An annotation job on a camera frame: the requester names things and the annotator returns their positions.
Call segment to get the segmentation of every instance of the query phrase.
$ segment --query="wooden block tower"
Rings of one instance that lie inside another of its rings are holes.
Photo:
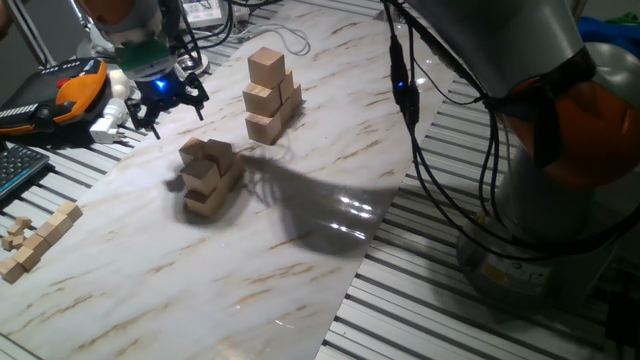
[[[184,164],[182,179],[189,191],[184,196],[187,209],[211,217],[244,174],[242,159],[235,155],[231,144],[191,138],[181,149]]]
[[[302,104],[302,88],[285,68],[284,54],[261,48],[249,57],[251,83],[243,91],[251,140],[274,144]]]

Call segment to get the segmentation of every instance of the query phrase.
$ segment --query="white cable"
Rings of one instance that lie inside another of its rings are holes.
[[[282,34],[282,32],[280,30],[286,30],[288,32],[290,32],[291,34],[295,35],[296,37],[302,39],[304,41],[304,45],[300,48],[300,49],[291,49],[291,47],[289,47],[289,44],[287,43],[286,38],[284,37],[284,35]],[[200,33],[203,35],[207,35],[207,32],[204,31],[198,31],[198,30],[194,30],[195,33]],[[242,39],[242,38],[254,38],[256,36],[260,36],[262,34],[268,33],[268,32],[274,32],[276,34],[278,34],[278,36],[280,36],[280,39],[282,39],[282,43],[285,47],[285,49],[287,49],[287,51],[289,53],[291,53],[292,55],[296,55],[296,56],[304,56],[307,55],[310,51],[311,51],[311,43],[309,42],[309,37],[307,36],[307,34],[299,29],[292,29],[288,26],[282,25],[282,24],[276,24],[276,23],[271,23],[271,24],[258,24],[258,25],[252,25],[250,27],[248,27],[247,29],[245,29],[244,31],[242,31],[239,34],[232,34],[229,36],[230,39]],[[212,39],[207,39],[208,41],[217,41],[219,38],[212,38]]]

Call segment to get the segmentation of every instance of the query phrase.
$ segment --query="cube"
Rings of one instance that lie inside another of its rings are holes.
[[[49,246],[53,246],[58,242],[58,240],[60,240],[62,235],[64,235],[64,233],[60,231],[60,229],[49,222],[46,222],[42,226],[40,226],[36,231],[36,234],[43,237],[47,241],[47,243],[49,243]]]
[[[227,192],[221,189],[214,190],[208,196],[189,190],[184,196],[184,202],[189,211],[205,217],[211,217],[222,207],[226,197]]]
[[[20,225],[18,224],[13,224],[9,226],[7,233],[9,233],[9,235],[11,236],[22,235],[24,234],[24,228],[20,227]]]
[[[196,138],[191,138],[180,148],[180,158],[182,163],[186,166],[189,162],[195,158],[202,158],[204,148],[204,141]]]
[[[240,155],[235,156],[235,161],[229,172],[220,180],[218,187],[227,193],[233,190],[233,187],[244,174],[244,162]]]
[[[278,86],[272,90],[260,85],[249,84],[242,91],[242,96],[247,111],[260,116],[273,117],[282,104]]]
[[[13,250],[13,236],[5,236],[2,238],[2,248],[6,251]]]
[[[47,240],[38,234],[33,234],[24,242],[23,246],[33,250],[39,257],[49,250],[50,246]]]
[[[285,71],[284,80],[280,83],[280,100],[282,104],[289,99],[291,93],[293,93],[293,71],[287,69]]]
[[[302,105],[302,87],[300,83],[293,83],[293,92],[291,93],[291,108],[293,112]]]
[[[24,244],[24,235],[16,235],[13,237],[13,240],[11,241],[11,246],[14,249],[20,249],[23,244]]]
[[[209,195],[220,182],[220,172],[213,161],[194,159],[182,170],[182,179],[187,189]]]
[[[7,258],[0,262],[0,274],[5,281],[13,284],[24,274],[24,268],[14,259]]]
[[[224,176],[231,169],[235,156],[231,144],[209,139],[204,145],[204,158],[216,163],[220,176]]]
[[[282,129],[280,113],[276,113],[272,118],[249,114],[246,124],[249,139],[266,145],[275,143]]]
[[[58,210],[56,210],[56,212],[68,217],[72,223],[78,221],[78,219],[80,219],[80,217],[82,216],[82,210],[80,209],[78,204],[69,200],[65,201],[64,204],[62,204],[58,208]]]
[[[249,57],[249,78],[252,83],[273,89],[284,77],[283,53],[263,47]]]
[[[27,229],[29,226],[31,226],[31,219],[26,216],[18,216],[16,218],[16,224],[23,229]]]
[[[40,262],[40,256],[26,246],[20,248],[20,250],[13,255],[12,259],[22,265],[22,267],[27,271],[31,271],[31,269]]]
[[[71,222],[71,219],[59,212],[53,213],[53,215],[51,215],[47,222],[57,227],[62,234],[65,234],[73,226],[73,222]]]
[[[284,104],[282,104],[282,106],[280,107],[280,110],[278,111],[278,114],[280,114],[280,120],[282,121],[282,128],[284,128],[293,117],[292,104],[293,104],[293,101],[291,101],[291,98],[289,98],[287,99],[287,101],[284,102]]]

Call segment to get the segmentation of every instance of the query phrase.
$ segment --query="table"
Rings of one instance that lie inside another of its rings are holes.
[[[312,43],[306,57],[286,56],[306,101],[280,141],[256,144],[244,126],[246,58],[284,50],[265,35],[205,82],[204,122],[173,111],[160,141],[144,139],[85,195],[85,215],[41,263],[0,284],[0,332],[46,359],[314,357],[410,144],[390,92],[385,23],[304,4],[274,21]],[[417,54],[446,88],[451,73]],[[421,88],[424,134],[441,98]],[[211,221],[182,205],[178,149],[192,136],[245,154],[244,184]]]

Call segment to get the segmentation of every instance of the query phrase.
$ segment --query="white power adapter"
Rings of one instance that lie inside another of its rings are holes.
[[[93,140],[99,144],[112,144],[120,141],[124,134],[118,131],[118,125],[129,120],[129,111],[124,100],[113,98],[109,100],[102,112],[102,117],[98,119],[89,129]]]

